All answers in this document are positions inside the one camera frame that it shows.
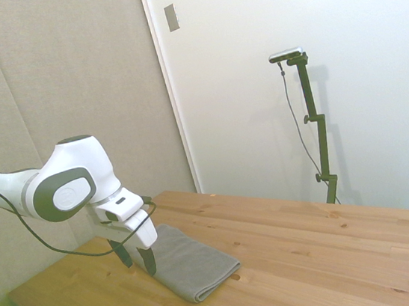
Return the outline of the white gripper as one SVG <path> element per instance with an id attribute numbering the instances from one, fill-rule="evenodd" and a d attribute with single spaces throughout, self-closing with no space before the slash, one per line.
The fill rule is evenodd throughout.
<path id="1" fill-rule="evenodd" d="M 157 230 L 147 211 L 141 209 L 143 205 L 139 197 L 91 205 L 93 229 L 96 235 L 108 239 L 111 250 L 127 268 L 132 267 L 133 261 L 121 242 L 131 235 L 127 243 L 137 247 L 141 265 L 148 275 L 155 275 L 157 265 L 150 247 L 157 240 Z"/>

